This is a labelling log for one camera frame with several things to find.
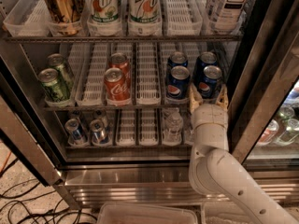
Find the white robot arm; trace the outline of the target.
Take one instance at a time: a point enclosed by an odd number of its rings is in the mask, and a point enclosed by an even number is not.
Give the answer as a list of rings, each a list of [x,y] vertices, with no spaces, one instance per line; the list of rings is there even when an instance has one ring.
[[[189,165],[192,188],[202,195],[225,195],[255,224],[298,224],[229,153],[227,88],[222,86],[216,102],[209,104],[192,84],[189,100],[194,138]]]

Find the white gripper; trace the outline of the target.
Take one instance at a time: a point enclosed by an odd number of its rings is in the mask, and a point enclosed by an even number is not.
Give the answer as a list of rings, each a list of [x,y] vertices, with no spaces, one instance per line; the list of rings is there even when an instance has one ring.
[[[190,112],[192,113],[192,127],[194,129],[201,125],[219,125],[224,129],[228,128],[228,95],[225,84],[221,85],[221,90],[216,99],[216,105],[203,104],[203,98],[195,85],[189,87]]]

